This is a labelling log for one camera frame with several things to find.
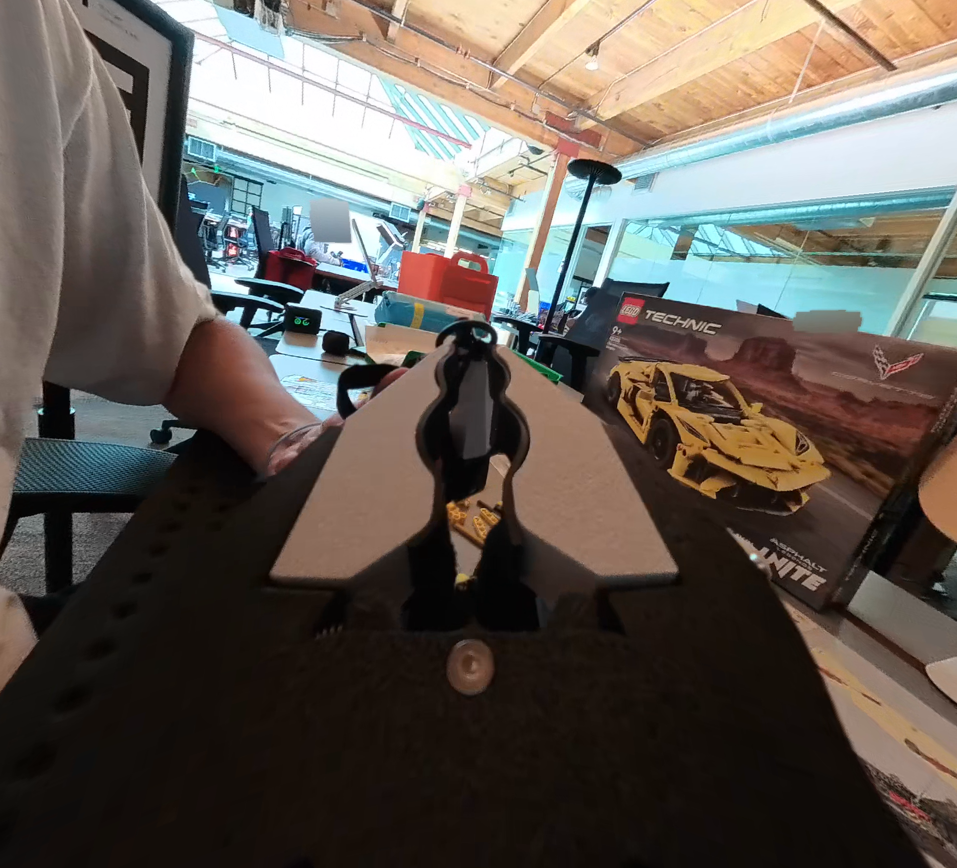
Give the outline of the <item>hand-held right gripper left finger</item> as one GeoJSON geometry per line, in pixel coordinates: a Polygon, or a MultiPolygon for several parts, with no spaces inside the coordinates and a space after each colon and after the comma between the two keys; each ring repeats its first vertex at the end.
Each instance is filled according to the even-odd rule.
{"type": "Polygon", "coordinates": [[[439,401],[443,344],[354,415],[330,442],[325,464],[270,570],[271,580],[456,580],[445,504],[422,454],[419,430],[439,401]]]}

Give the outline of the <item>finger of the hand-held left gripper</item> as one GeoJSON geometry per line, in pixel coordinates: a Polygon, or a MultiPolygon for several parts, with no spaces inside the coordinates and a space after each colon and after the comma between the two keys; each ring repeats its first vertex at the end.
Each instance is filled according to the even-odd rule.
{"type": "Polygon", "coordinates": [[[448,427],[455,460],[485,457],[491,452],[494,404],[489,364],[455,353],[448,364],[450,400],[448,427]]]}

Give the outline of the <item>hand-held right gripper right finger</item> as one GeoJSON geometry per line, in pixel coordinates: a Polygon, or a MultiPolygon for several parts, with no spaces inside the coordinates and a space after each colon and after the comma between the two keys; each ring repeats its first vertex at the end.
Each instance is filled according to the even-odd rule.
{"type": "Polygon", "coordinates": [[[489,348],[501,515],[487,580],[676,580],[677,565],[601,420],[489,348]]]}

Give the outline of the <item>black lego steering wheel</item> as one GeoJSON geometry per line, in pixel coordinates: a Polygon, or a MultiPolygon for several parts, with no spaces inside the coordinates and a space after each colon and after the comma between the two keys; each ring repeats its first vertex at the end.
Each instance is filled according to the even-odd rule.
{"type": "Polygon", "coordinates": [[[445,344],[468,352],[483,353],[498,344],[496,329],[483,319],[460,318],[443,328],[436,338],[436,348],[445,344]]]}

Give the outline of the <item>pile of yellow black lego pieces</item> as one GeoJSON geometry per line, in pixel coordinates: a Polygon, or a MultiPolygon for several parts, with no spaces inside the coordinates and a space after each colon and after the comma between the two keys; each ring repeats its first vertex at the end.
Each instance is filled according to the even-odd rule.
{"type": "Polygon", "coordinates": [[[460,500],[446,504],[450,527],[459,534],[482,543],[501,518],[501,503],[460,500]]]}

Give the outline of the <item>person's left forearm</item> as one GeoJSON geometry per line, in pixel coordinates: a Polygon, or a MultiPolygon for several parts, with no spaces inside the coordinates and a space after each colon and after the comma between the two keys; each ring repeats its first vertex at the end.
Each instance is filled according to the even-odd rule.
{"type": "Polygon", "coordinates": [[[255,340],[222,317],[193,329],[162,406],[218,436],[259,475],[280,437],[319,422],[281,385],[255,340]]]}

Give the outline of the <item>lego set box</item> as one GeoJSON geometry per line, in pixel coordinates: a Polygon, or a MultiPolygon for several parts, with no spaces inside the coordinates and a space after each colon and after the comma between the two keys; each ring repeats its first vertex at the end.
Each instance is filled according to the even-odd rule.
{"type": "Polygon", "coordinates": [[[822,610],[848,597],[955,428],[956,356],[626,291],[586,403],[822,610]]]}

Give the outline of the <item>lego instruction booklet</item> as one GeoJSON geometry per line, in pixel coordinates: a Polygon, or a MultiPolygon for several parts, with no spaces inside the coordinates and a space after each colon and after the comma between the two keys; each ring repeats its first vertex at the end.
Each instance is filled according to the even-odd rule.
{"type": "Polygon", "coordinates": [[[956,735],[892,676],[786,604],[852,748],[929,866],[956,865],[956,735]]]}

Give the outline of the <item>person's left hand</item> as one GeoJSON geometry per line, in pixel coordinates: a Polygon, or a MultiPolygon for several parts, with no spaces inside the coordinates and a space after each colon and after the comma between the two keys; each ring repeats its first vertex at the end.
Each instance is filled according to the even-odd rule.
{"type": "MultiPolygon", "coordinates": [[[[361,408],[372,398],[381,395],[390,385],[409,372],[408,368],[396,368],[386,374],[378,384],[369,392],[369,395],[359,404],[361,408]]],[[[334,428],[341,427],[343,418],[335,414],[322,422],[310,423],[304,427],[298,428],[284,435],[276,442],[270,451],[266,463],[264,474],[266,477],[274,476],[284,468],[295,462],[305,450],[312,445],[320,436],[334,428]]]]}

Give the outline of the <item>printed leaflet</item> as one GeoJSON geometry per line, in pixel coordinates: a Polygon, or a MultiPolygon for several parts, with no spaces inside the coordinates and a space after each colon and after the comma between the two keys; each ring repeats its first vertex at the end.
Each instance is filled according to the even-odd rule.
{"type": "Polygon", "coordinates": [[[338,412],[338,381],[326,381],[300,373],[281,376],[281,385],[299,403],[314,413],[338,412]]]}

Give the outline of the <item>grey wristband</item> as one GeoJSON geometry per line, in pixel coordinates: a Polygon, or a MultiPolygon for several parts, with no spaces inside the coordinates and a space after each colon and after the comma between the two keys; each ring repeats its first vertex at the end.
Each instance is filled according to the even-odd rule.
{"type": "Polygon", "coordinates": [[[321,436],[323,429],[321,422],[313,422],[280,437],[267,454],[261,476],[263,478],[275,476],[296,461],[321,436]]]}

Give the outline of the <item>green plastic bin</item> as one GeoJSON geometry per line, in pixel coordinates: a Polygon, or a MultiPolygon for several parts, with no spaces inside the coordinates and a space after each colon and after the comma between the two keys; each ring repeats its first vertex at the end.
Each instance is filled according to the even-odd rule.
{"type": "MultiPolygon", "coordinates": [[[[527,363],[529,366],[532,367],[532,369],[535,372],[538,372],[539,374],[543,375],[550,383],[558,385],[561,382],[561,374],[559,372],[555,372],[549,367],[546,367],[543,364],[540,364],[539,362],[535,361],[534,359],[526,355],[523,355],[519,352],[515,352],[514,350],[510,348],[506,348],[504,352],[506,356],[510,356],[514,359],[527,363]]],[[[420,360],[424,359],[426,355],[427,355],[426,351],[409,350],[405,354],[401,355],[400,361],[397,364],[397,366],[406,367],[410,369],[420,360]]]]}

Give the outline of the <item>teal padded package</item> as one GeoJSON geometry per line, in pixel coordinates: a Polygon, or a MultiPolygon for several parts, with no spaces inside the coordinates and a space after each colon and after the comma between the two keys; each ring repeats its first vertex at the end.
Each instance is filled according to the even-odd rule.
{"type": "Polygon", "coordinates": [[[375,306],[373,318],[376,324],[392,324],[436,334],[459,320],[487,322],[481,312],[396,291],[383,294],[375,306]]]}

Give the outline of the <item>orange bag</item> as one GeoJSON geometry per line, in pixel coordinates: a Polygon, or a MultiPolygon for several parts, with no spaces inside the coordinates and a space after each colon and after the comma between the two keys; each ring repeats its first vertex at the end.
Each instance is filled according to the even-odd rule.
{"type": "Polygon", "coordinates": [[[467,251],[451,257],[433,253],[403,252],[398,292],[409,297],[444,303],[480,313],[490,320],[497,277],[488,271],[485,258],[467,251]]]}

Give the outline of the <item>black floor lamp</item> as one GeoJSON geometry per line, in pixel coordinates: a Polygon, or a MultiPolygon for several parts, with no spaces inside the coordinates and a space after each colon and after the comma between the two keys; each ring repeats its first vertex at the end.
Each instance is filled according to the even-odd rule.
{"type": "Polygon", "coordinates": [[[557,278],[557,284],[552,295],[547,315],[545,317],[543,326],[544,335],[550,333],[555,315],[558,312],[560,298],[563,297],[565,291],[565,283],[569,269],[572,265],[572,257],[574,256],[578,240],[581,235],[584,218],[587,214],[593,189],[596,185],[602,187],[613,186],[622,179],[622,174],[618,168],[597,159],[577,158],[569,163],[568,172],[573,177],[586,181],[586,186],[582,195],[577,218],[573,225],[573,229],[568,241],[567,252],[557,278]]]}

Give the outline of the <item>ceiling mounted device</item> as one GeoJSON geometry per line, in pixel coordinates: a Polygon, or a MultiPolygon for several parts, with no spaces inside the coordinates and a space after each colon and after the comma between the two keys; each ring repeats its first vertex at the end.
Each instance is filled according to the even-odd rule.
{"type": "Polygon", "coordinates": [[[282,0],[212,0],[212,4],[220,12],[251,20],[265,33],[285,35],[282,0]]]}

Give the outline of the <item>silver air duct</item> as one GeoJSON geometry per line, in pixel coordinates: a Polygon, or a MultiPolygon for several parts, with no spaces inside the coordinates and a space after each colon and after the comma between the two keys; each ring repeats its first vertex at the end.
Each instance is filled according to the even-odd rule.
{"type": "Polygon", "coordinates": [[[654,147],[621,161],[626,179],[637,179],[821,133],[868,124],[956,100],[954,60],[903,72],[894,79],[859,85],[843,95],[821,97],[761,120],[702,136],[683,144],[654,147]]]}

